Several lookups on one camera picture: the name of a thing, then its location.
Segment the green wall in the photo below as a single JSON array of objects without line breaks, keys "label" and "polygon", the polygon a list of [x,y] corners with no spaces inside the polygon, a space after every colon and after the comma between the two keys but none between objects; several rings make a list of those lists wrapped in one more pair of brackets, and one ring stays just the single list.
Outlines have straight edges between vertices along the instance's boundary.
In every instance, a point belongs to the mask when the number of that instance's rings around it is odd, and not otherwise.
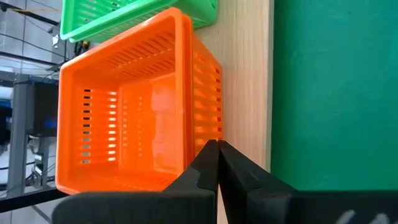
[{"label": "green wall", "polygon": [[275,0],[272,173],[398,189],[398,1]]}]

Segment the orange basket wall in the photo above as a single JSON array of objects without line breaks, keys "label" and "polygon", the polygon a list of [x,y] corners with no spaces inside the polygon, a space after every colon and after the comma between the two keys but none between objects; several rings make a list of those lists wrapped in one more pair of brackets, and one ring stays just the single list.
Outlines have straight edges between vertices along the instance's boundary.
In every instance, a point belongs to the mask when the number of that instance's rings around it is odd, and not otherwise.
[{"label": "orange basket wall", "polygon": [[221,68],[171,8],[66,63],[57,188],[163,190],[222,138]]}]

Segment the light wood surface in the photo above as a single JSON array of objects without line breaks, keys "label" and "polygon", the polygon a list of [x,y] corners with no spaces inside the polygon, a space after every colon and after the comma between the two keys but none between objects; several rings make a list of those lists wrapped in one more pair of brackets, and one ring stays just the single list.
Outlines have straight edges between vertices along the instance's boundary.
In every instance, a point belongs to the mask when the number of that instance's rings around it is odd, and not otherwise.
[{"label": "light wood surface", "polygon": [[[223,68],[224,139],[269,170],[273,2],[219,1],[217,24],[196,35]],[[220,193],[218,201],[218,223],[227,223]]]}]

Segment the plastic basket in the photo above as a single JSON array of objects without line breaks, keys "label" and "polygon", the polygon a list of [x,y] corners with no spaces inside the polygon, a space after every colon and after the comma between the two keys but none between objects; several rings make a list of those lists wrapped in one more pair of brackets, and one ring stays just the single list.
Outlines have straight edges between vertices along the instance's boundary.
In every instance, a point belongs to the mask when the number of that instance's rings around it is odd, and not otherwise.
[{"label": "plastic basket", "polygon": [[64,0],[60,36],[102,43],[170,7],[189,15],[195,28],[217,20],[218,0]]},{"label": "plastic basket", "polygon": [[222,138],[221,68],[176,8],[63,65],[57,188],[163,190]]}]

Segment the green panel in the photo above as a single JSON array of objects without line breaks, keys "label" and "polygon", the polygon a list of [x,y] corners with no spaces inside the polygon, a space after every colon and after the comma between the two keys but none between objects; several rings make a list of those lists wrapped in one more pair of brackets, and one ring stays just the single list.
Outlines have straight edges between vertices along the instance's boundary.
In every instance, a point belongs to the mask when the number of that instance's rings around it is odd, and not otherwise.
[{"label": "green panel", "polygon": [[104,42],[170,7],[190,16],[194,28],[217,19],[218,0],[63,0],[60,36]]},{"label": "green panel", "polygon": [[272,173],[398,189],[398,1],[275,1]]}]

